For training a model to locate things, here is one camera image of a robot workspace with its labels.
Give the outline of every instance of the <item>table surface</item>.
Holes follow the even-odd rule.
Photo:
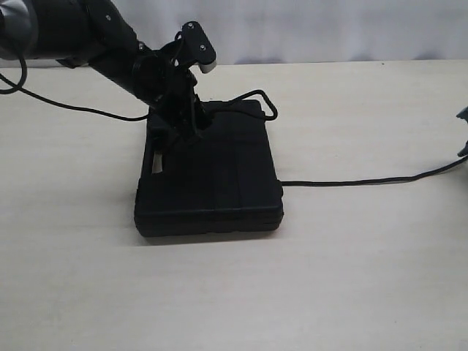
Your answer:
[[[268,92],[283,181],[413,175],[456,160],[468,137],[455,117],[468,61],[197,76],[204,100]],[[32,69],[27,86],[146,111],[90,69]],[[286,189],[283,224],[264,238],[146,241],[132,221],[144,137],[144,123],[1,98],[0,350],[468,350],[467,167],[413,184]]]

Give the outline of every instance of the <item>table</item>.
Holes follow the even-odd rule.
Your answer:
[[[5,69],[13,77],[18,71]],[[280,179],[408,176],[457,159],[468,61],[218,67],[202,99],[264,88]],[[90,69],[27,86],[138,116]],[[132,221],[144,123],[1,98],[0,350],[468,350],[468,170],[286,189],[265,238],[154,241]]]

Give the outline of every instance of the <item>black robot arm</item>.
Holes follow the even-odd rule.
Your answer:
[[[211,123],[190,67],[208,73],[216,52],[199,23],[159,50],[148,48],[111,0],[0,0],[0,57],[89,65],[145,102],[185,140]]]

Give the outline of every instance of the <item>white backdrop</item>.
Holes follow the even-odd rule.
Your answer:
[[[468,59],[468,0],[114,2],[153,48],[198,20],[220,64]]]

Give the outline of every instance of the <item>black box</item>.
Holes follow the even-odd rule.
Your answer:
[[[215,107],[209,102],[206,107]],[[238,104],[261,113],[260,103]],[[148,120],[135,224],[142,236],[266,232],[283,218],[282,185],[276,177],[265,122],[242,113],[217,113],[194,145],[177,143],[157,118]],[[155,155],[162,172],[154,172]]]

